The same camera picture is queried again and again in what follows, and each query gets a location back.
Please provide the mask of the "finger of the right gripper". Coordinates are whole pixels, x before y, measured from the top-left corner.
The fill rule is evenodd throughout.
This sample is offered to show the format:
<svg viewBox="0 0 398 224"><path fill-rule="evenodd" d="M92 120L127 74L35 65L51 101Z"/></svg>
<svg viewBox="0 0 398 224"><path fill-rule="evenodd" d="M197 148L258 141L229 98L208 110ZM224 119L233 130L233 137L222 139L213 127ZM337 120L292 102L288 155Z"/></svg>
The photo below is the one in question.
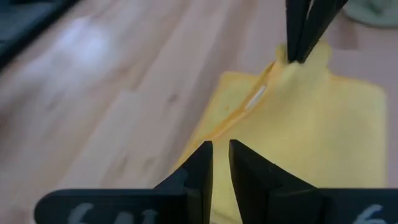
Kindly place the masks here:
<svg viewBox="0 0 398 224"><path fill-rule="evenodd" d="M294 62L311 0L286 0L287 60Z"/></svg>
<svg viewBox="0 0 398 224"><path fill-rule="evenodd" d="M304 23L296 61L304 63L320 37L348 0L314 0Z"/></svg>

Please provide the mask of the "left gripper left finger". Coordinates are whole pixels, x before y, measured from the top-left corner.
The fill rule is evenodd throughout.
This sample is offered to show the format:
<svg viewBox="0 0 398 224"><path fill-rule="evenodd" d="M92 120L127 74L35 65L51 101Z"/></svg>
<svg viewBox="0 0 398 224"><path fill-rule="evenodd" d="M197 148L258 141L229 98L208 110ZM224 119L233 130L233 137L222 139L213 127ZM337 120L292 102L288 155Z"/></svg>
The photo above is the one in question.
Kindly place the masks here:
<svg viewBox="0 0 398 224"><path fill-rule="evenodd" d="M153 189L64 189L42 197L34 221L79 223L209 223L213 146L205 141Z"/></svg>

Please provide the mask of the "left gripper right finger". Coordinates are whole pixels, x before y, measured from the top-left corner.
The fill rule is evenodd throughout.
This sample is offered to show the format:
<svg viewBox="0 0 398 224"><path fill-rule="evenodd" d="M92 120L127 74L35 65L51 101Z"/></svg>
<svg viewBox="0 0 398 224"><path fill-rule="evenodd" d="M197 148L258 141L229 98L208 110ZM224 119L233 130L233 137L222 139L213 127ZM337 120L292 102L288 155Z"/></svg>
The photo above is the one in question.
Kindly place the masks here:
<svg viewBox="0 0 398 224"><path fill-rule="evenodd" d="M243 223L397 223L396 189L318 188L236 139L229 166Z"/></svg>

